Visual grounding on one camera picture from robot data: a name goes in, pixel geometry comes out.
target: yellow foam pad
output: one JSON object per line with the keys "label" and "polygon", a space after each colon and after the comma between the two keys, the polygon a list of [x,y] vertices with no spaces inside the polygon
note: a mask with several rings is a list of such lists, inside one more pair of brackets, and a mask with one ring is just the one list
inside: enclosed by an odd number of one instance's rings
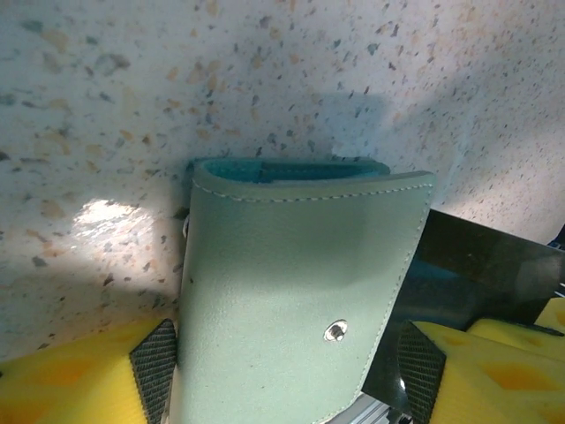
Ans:
{"label": "yellow foam pad", "polygon": [[399,365],[418,424],[564,423],[561,360],[411,322],[401,333]]}
{"label": "yellow foam pad", "polygon": [[556,337],[551,331],[544,332],[543,328],[484,319],[475,322],[467,333],[555,360],[565,360],[565,337]]}
{"label": "yellow foam pad", "polygon": [[2,363],[0,424],[154,424],[175,350],[172,323],[151,320]]}
{"label": "yellow foam pad", "polygon": [[565,298],[550,299],[536,324],[565,334]]}

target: wallet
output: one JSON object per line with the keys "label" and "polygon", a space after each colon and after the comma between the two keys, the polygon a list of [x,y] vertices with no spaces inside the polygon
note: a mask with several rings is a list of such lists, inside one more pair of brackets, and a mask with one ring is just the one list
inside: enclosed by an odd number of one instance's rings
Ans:
{"label": "wallet", "polygon": [[434,175],[372,161],[194,165],[171,424],[314,424],[360,394]]}

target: speckled countertop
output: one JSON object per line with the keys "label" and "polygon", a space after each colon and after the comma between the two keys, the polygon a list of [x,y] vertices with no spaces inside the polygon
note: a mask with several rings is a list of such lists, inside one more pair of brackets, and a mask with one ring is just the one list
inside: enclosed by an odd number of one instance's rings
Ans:
{"label": "speckled countertop", "polygon": [[0,0],[0,359],[172,314],[188,160],[369,155],[563,221],[560,0]]}

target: black mesh pad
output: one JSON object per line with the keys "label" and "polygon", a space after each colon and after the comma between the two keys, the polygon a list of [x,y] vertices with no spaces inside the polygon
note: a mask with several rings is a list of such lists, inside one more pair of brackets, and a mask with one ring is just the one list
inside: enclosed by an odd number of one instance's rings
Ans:
{"label": "black mesh pad", "polygon": [[162,321],[133,349],[130,361],[147,423],[160,424],[177,361],[177,335],[172,321]]}
{"label": "black mesh pad", "polygon": [[428,424],[445,366],[445,354],[412,322],[406,322],[398,342],[398,366],[412,418]]}

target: mint green leather wallet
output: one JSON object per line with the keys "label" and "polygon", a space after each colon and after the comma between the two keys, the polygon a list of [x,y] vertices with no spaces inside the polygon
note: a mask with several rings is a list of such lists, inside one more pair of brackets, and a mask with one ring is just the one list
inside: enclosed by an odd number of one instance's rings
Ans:
{"label": "mint green leather wallet", "polygon": [[195,165],[172,424],[312,424],[355,401],[433,191],[387,173]]}

